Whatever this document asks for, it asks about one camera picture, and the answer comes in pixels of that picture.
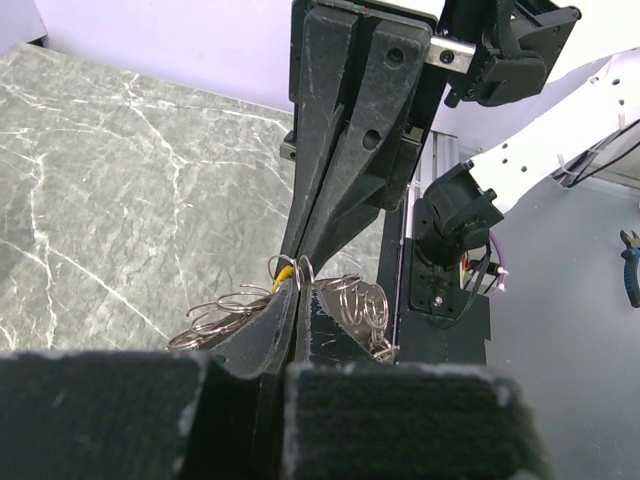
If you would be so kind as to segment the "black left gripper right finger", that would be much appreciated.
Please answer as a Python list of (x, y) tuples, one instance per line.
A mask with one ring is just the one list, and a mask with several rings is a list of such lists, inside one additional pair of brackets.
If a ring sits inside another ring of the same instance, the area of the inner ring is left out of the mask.
[(551, 479), (520, 386), (479, 365), (331, 363), (287, 369), (291, 479)]

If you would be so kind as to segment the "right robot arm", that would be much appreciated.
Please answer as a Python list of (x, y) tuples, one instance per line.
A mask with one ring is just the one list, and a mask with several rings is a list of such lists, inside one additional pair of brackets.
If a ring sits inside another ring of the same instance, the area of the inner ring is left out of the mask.
[(531, 98), (607, 66), (520, 131), (436, 179), (420, 200), (414, 305), (455, 325), (454, 272), (530, 189), (639, 121), (635, 1), (296, 1), (284, 155), (296, 164), (282, 251), (315, 266), (395, 209), (440, 105)]

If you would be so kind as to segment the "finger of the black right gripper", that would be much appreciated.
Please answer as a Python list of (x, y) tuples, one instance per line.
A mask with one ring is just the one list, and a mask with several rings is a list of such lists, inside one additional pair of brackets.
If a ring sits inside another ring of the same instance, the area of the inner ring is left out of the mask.
[(296, 7), (294, 19), (290, 85), (296, 161), (281, 252), (322, 265), (329, 255), (321, 247), (327, 220), (319, 196), (344, 117), (339, 96), (357, 17), (331, 7)]
[(423, 22), (357, 17), (339, 96), (344, 117), (319, 196), (327, 261), (399, 203), (421, 150), (404, 131), (430, 40)]

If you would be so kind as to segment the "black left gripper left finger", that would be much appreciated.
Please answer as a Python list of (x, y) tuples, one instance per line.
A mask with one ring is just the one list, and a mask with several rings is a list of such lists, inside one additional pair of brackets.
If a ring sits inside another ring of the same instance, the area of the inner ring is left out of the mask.
[(5, 479), (276, 479), (299, 290), (192, 351), (1, 358)]

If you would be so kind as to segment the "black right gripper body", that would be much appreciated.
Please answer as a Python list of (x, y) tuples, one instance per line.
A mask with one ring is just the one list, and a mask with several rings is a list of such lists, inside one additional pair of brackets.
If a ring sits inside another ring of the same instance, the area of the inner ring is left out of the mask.
[[(440, 105), (497, 107), (538, 94), (580, 18), (575, 6), (551, 1), (448, 1), (434, 12), (383, 1), (296, 1), (290, 72), (296, 7), (331, 7), (356, 17), (400, 18), (430, 27), (430, 46), (404, 131), (406, 139), (421, 144), (411, 177)], [(293, 129), (282, 154), (295, 162)]]

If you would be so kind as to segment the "yellow key tag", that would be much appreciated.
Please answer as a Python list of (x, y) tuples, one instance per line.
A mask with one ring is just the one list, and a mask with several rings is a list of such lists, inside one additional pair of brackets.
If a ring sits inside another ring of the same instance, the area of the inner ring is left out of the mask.
[(286, 265), (285, 267), (283, 267), (274, 279), (271, 292), (276, 293), (286, 280), (294, 277), (295, 275), (295, 268), (292, 265)]

